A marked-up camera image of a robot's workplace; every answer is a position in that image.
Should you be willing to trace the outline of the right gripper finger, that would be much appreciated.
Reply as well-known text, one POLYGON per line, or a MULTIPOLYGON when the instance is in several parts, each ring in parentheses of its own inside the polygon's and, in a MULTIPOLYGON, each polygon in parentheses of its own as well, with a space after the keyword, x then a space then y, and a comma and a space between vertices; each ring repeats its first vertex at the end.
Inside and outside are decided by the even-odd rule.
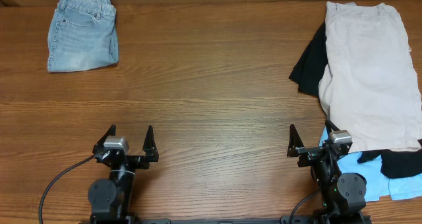
POLYGON ((325 121, 325 127, 328 134, 330 134, 333 131, 339 130, 339 128, 330 119, 327 119, 325 121))
POLYGON ((304 149, 303 142, 294 124, 289 126, 289 144, 287 148, 287 157, 298 157, 301 150, 304 149))

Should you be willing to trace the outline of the beige shorts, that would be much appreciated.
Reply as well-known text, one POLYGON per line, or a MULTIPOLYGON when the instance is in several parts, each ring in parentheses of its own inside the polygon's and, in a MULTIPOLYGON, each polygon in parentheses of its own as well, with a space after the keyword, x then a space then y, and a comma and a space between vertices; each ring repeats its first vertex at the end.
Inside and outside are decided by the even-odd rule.
POLYGON ((318 95, 328 118, 351 134, 351 152, 420 150, 421 94, 399 12, 327 2, 325 26, 318 95))

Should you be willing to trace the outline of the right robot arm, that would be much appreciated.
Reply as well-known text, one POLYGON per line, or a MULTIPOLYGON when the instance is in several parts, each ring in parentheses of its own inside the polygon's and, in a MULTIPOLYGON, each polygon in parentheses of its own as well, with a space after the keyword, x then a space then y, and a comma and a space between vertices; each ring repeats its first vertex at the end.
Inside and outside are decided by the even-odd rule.
POLYGON ((321 146, 306 148, 295 125, 289 127, 288 157, 298 157, 299 167, 310 167, 311 176, 317 182, 318 189, 303 198, 291 211, 289 216, 282 216, 281 223, 313 224, 366 224, 371 222, 369 216, 362 214, 366 206, 365 194, 367 181, 359 173, 343 173, 338 160, 349 153, 352 137, 346 130, 340 130, 330 121, 328 138, 321 146), (312 215, 297 215, 296 211, 307 200, 320 194, 322 208, 312 215))

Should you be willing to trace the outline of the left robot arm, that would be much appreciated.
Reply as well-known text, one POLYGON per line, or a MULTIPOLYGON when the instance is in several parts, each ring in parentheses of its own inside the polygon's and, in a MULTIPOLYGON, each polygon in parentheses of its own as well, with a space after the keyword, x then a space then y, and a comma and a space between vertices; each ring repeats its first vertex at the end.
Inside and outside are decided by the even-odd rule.
POLYGON ((154 141, 153 127, 149 126, 143 155, 129 155, 129 143, 125 137, 116 136, 116 126, 111 125, 93 147, 98 163, 110 168, 109 177, 98 179, 88 189, 91 205, 91 223, 139 223, 139 218, 129 212, 136 170, 148 169, 159 160, 154 141))

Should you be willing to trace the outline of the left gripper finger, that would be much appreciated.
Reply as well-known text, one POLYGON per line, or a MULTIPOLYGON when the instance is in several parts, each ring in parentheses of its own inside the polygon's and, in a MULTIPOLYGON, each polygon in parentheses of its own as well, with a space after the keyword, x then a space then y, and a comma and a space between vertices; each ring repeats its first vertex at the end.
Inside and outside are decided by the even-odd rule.
POLYGON ((151 125, 148 127, 142 150, 145 152, 144 157, 146 161, 158 162, 159 153, 154 140, 153 127, 151 125))
POLYGON ((93 147, 92 153, 95 154, 98 150, 104 147, 104 142, 108 136, 115 136, 116 125, 111 125, 107 132, 96 142, 93 147))

